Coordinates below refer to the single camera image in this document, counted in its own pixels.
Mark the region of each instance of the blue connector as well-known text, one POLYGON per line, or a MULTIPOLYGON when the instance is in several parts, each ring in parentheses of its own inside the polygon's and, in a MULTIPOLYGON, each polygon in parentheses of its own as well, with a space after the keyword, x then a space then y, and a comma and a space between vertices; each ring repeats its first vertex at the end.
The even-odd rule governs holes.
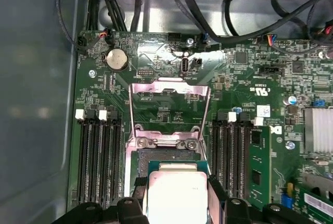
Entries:
POLYGON ((314 106, 314 107, 325 107, 325 100, 314 101, 312 106, 314 106))
POLYGON ((290 198, 287 194, 281 195, 281 204, 285 207, 292 209, 293 198, 290 198))

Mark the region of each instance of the yellow component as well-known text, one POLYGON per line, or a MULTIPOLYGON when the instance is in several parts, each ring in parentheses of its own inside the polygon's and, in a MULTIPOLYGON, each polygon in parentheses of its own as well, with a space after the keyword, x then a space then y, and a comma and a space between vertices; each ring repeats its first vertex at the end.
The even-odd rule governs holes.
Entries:
POLYGON ((287 184, 287 194, 289 197, 292 197, 293 193, 293 184, 291 182, 288 182, 287 184))

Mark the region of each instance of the electrolytic capacitor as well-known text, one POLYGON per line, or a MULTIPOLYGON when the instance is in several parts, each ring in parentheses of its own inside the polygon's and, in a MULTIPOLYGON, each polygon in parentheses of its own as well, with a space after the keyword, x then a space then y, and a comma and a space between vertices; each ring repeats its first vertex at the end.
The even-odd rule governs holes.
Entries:
POLYGON ((297 103, 297 98, 293 95, 287 96, 287 97, 284 98, 283 103, 287 106, 295 105, 297 103))

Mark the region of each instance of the red wire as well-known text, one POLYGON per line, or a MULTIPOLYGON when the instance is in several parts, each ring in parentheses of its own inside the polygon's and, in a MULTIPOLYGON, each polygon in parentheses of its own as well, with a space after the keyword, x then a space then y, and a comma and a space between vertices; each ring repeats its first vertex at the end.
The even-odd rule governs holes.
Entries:
POLYGON ((325 34, 328 35, 328 34, 331 32, 332 28, 333 28, 333 26, 329 26, 329 27, 327 27, 327 28, 325 29, 325 34))

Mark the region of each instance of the white label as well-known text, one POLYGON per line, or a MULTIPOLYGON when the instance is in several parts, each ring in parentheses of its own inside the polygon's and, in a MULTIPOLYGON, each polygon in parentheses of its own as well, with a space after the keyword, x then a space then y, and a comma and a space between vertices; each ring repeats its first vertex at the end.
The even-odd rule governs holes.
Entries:
POLYGON ((313 206, 314 208, 317 208, 318 210, 322 211, 326 215, 333 217, 333 207, 326 204, 325 202, 317 200, 316 198, 308 194, 304 194, 304 201, 308 203, 310 206, 313 206))
POLYGON ((271 134, 282 134, 282 127, 281 126, 270 126, 271 134))
POLYGON ((270 105, 257 105, 257 117, 271 117, 270 105))
POLYGON ((270 88, 250 88, 250 91, 255 92, 257 96, 268 96, 270 88))

